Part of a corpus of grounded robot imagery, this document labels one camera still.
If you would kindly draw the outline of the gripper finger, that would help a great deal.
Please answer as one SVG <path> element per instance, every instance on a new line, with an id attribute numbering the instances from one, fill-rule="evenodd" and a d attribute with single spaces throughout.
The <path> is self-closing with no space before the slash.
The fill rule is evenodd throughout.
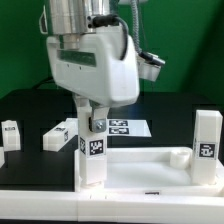
<path id="1" fill-rule="evenodd" d="M 99 105 L 91 105 L 91 116 L 90 116 L 90 130 L 94 133 L 102 133 L 106 131 L 107 127 L 107 115 L 109 108 Z"/>
<path id="2" fill-rule="evenodd" d="M 90 104 L 89 100 L 81 95 L 73 94 L 73 100 L 77 110 L 77 116 L 87 115 L 89 113 Z"/>

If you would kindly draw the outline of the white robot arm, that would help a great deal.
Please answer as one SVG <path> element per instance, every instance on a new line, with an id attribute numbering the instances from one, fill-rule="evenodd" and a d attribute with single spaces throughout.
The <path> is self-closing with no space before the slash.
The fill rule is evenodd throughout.
<path id="1" fill-rule="evenodd" d="M 137 58 L 117 0 L 45 0 L 47 49 L 56 84 L 84 98 L 90 130 L 106 130 L 108 110 L 139 95 Z"/>

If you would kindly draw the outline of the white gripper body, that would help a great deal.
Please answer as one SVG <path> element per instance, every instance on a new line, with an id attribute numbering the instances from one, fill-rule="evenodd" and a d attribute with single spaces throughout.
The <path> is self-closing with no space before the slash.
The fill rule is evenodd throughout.
<path id="1" fill-rule="evenodd" d="M 120 26 L 97 28 L 80 38 L 78 50 L 59 50 L 55 37 L 47 38 L 50 67 L 55 83 L 71 92 L 108 107 L 136 102 L 139 78 L 134 44 L 128 37 L 123 60 Z"/>

